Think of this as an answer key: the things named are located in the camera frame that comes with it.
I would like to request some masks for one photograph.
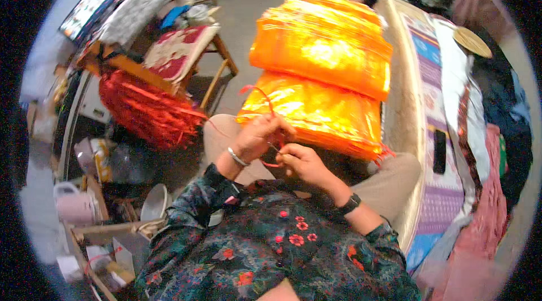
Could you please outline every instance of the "silver bracelet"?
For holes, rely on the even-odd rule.
[[[249,165],[248,163],[241,160],[237,155],[235,155],[234,150],[231,147],[228,147],[228,152],[230,153],[231,157],[241,166],[247,167]]]

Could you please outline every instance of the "black phone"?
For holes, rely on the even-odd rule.
[[[435,130],[435,154],[433,160],[433,172],[444,174],[446,170],[446,133]]]

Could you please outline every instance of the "gray floor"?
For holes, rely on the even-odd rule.
[[[255,21],[267,8],[278,6],[283,0],[218,0],[218,2],[222,7],[216,16],[222,26],[220,34],[239,68],[239,75],[233,78],[227,84],[227,87],[224,87],[220,100],[215,100],[215,113],[235,115],[247,97],[247,94],[239,96],[239,90],[246,84],[254,84],[261,74],[261,69],[250,66],[248,62],[248,52],[256,32]],[[540,135],[540,107],[538,106],[539,101],[536,94],[536,86],[534,86],[532,79],[532,72],[529,73],[524,56],[516,56],[515,58],[515,63],[518,67],[526,69],[523,72],[518,72],[518,74],[522,85],[527,91],[527,97],[533,109],[533,134]],[[218,56],[214,54],[205,56],[203,62],[200,63],[199,80],[208,82],[219,65],[220,60]],[[534,138],[533,142],[533,149],[536,150],[534,152],[535,165],[533,167],[539,169],[540,141],[538,138]],[[197,157],[197,154],[179,154],[174,160],[183,162],[185,161],[184,159],[193,160],[194,157]],[[48,159],[47,150],[43,148],[43,145],[33,145],[31,148],[28,186],[21,192],[21,205],[32,236],[32,242],[36,247],[39,257],[45,263],[52,263],[55,257],[59,253],[62,253],[63,248],[61,242],[58,241],[58,220],[52,197],[51,170],[47,168],[47,161],[44,159]],[[191,168],[190,175],[188,173],[186,173],[187,175],[167,173],[168,176],[176,174],[181,179],[176,180],[178,187],[172,188],[179,188],[182,183],[186,182],[192,175],[195,175],[197,171],[198,168],[196,166]],[[538,170],[533,171],[530,183],[525,189],[519,204],[520,211],[518,217],[514,220],[499,250],[498,260],[506,267],[510,267],[516,255],[521,250],[525,234],[530,228],[532,212],[535,208],[534,201],[536,201],[535,198],[538,194],[537,183],[539,183],[539,180],[540,172]]]

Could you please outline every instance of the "woven fan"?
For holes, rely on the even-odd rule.
[[[454,40],[474,54],[478,54],[484,58],[493,57],[493,54],[486,43],[479,36],[465,27],[458,27],[455,30]]]

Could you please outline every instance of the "hand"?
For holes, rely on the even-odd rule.
[[[231,148],[241,160],[249,163],[267,152],[267,142],[276,142],[278,137],[282,137],[280,134],[287,140],[294,140],[295,133],[295,128],[282,116],[265,114],[243,128]]]
[[[328,190],[338,180],[324,165],[314,149],[296,143],[285,145],[276,155],[276,162],[286,168],[286,175],[294,173],[306,183]]]

